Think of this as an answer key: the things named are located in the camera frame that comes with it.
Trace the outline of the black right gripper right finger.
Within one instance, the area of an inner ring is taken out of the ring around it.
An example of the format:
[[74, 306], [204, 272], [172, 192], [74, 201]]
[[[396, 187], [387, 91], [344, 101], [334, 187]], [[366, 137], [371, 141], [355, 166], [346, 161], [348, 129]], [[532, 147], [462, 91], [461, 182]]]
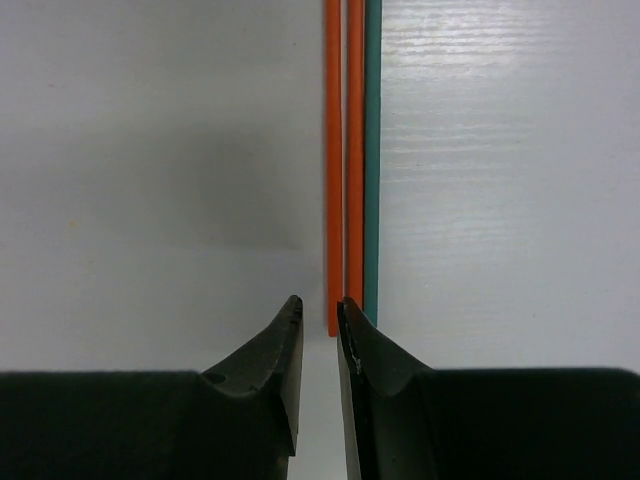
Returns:
[[635, 479], [639, 377], [615, 368], [436, 370], [337, 308], [352, 479]]

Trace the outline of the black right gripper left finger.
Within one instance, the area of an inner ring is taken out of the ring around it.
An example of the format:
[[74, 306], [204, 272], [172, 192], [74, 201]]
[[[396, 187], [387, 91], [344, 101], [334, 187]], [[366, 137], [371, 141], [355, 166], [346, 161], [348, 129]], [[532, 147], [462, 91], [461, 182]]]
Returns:
[[303, 303], [206, 371], [5, 372], [5, 479], [283, 479], [296, 453]]

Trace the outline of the orange chopstick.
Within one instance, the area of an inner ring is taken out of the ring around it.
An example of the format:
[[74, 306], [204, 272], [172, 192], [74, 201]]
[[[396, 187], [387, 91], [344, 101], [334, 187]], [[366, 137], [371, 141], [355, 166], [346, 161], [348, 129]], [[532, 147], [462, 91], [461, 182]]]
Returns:
[[325, 134], [327, 326], [338, 332], [336, 307], [343, 294], [343, 145], [341, 2], [325, 2]]
[[364, 2], [347, 2], [346, 295], [364, 299]]

